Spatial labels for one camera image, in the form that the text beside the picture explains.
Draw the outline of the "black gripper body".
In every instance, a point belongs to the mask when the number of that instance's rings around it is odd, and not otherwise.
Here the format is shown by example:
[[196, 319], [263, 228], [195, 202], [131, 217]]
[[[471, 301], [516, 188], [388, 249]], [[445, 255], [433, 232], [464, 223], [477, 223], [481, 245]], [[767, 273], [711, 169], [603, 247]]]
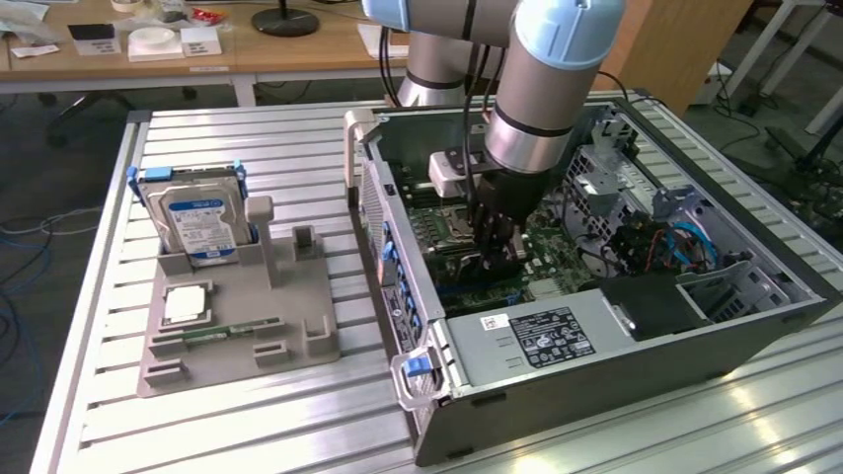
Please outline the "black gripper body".
[[521, 174], [503, 169], [481, 174], [476, 188], [480, 221], [499, 216], [524, 223], [548, 187], [548, 172]]

